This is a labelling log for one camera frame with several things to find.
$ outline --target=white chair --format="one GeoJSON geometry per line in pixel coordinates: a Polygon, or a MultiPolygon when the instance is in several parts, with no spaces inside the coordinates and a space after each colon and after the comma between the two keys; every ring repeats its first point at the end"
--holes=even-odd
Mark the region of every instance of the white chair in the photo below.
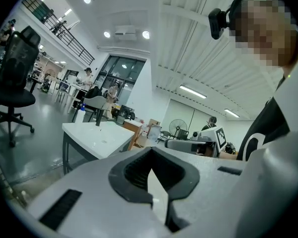
{"type": "MultiPolygon", "coordinates": [[[[92,109],[88,108],[85,106],[85,111],[86,112],[91,112],[90,118],[88,121],[91,120],[93,115],[95,115],[106,103],[106,99],[102,96],[95,96],[93,98],[84,98],[81,103],[85,103],[86,106],[92,107],[92,109]]],[[[78,109],[75,111],[72,122],[74,122],[75,117],[77,115],[78,109]]]]}

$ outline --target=air conditioner unit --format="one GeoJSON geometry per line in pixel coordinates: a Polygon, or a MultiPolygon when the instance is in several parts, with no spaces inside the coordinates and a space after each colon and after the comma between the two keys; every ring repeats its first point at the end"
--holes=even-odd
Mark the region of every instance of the air conditioner unit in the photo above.
{"type": "Polygon", "coordinates": [[[130,26],[116,26],[115,36],[121,41],[136,41],[136,28],[130,26]]]}

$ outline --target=black office chair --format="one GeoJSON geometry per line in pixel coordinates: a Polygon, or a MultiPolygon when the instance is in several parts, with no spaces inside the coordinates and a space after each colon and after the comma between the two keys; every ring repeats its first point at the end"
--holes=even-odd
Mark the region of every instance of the black office chair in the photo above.
{"type": "Polygon", "coordinates": [[[33,68],[39,54],[38,45],[41,37],[30,27],[26,27],[21,33],[14,32],[9,38],[6,52],[0,68],[0,104],[8,107],[8,113],[0,111],[0,123],[7,121],[10,146],[15,146],[11,133],[11,122],[34,128],[23,121],[21,113],[15,114],[14,108],[22,108],[33,105],[35,97],[25,90],[26,77],[33,68]]]}

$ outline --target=headset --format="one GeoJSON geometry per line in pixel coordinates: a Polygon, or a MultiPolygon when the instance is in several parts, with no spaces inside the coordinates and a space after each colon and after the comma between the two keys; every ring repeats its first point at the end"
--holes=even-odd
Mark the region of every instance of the headset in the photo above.
{"type": "Polygon", "coordinates": [[[209,22],[211,29],[211,36],[213,39],[217,40],[221,37],[225,28],[230,28],[231,20],[234,16],[236,9],[241,6],[243,0],[234,0],[229,9],[222,11],[219,8],[213,9],[209,13],[209,22]],[[226,15],[228,14],[229,22],[226,21],[226,15]]]}

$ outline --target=gray chair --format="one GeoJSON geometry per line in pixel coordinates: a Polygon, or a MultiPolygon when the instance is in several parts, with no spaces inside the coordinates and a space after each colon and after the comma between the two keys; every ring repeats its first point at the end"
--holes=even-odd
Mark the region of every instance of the gray chair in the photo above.
{"type": "Polygon", "coordinates": [[[166,140],[171,136],[171,133],[169,131],[163,130],[160,132],[160,138],[158,138],[158,143],[163,139],[166,140]]]}
{"type": "MultiPolygon", "coordinates": [[[[104,104],[106,103],[106,99],[102,96],[95,96],[90,99],[84,98],[84,100],[82,100],[82,102],[86,104],[85,111],[91,112],[90,118],[88,120],[88,121],[90,121],[91,118],[93,117],[93,115],[95,115],[104,106],[104,104]]],[[[72,122],[74,122],[77,112],[78,112],[78,109],[75,111],[72,122]]]]}

